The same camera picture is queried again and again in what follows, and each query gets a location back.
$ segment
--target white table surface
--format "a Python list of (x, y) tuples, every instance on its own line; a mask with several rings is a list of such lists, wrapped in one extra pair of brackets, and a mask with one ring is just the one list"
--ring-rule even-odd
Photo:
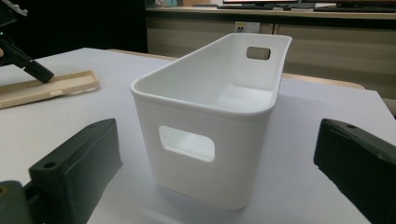
[[(118, 123), (123, 166), (89, 223), (368, 223), (313, 163), (323, 118), (351, 123), (396, 145), (396, 121), (375, 91), (282, 79), (253, 196), (228, 212), (158, 186), (150, 172), (131, 82), (166, 60), (79, 49), (38, 60), (56, 75), (93, 70), (100, 89), (0, 110), (0, 180), (26, 184), (28, 168), (85, 126)], [(31, 79), (0, 68), (0, 85)]]

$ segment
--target white plastic storage bin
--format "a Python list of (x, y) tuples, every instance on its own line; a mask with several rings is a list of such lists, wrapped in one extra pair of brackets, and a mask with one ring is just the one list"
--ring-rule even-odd
[(226, 210), (248, 203), (290, 41), (226, 35), (131, 84), (160, 185)]

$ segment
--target dark background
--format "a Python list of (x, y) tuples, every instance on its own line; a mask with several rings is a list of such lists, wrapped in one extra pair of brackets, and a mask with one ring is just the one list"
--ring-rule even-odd
[(147, 52), (144, 0), (14, 0), (23, 17), (1, 31), (31, 58), (81, 48)]

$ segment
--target white object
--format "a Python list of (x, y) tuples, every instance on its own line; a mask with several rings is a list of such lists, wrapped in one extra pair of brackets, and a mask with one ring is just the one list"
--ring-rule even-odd
[(248, 203), (290, 41), (227, 35), (131, 84), (160, 185), (226, 210)]

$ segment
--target bin handle hole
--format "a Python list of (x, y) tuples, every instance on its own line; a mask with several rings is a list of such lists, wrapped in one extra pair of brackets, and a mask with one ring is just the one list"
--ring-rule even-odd
[(208, 137), (179, 129), (160, 126), (158, 129), (163, 148), (200, 161), (215, 159), (215, 143)]
[(270, 56), (271, 56), (271, 50), (268, 48), (257, 48), (257, 47), (247, 48), (247, 57), (249, 59), (267, 61), (270, 59)]

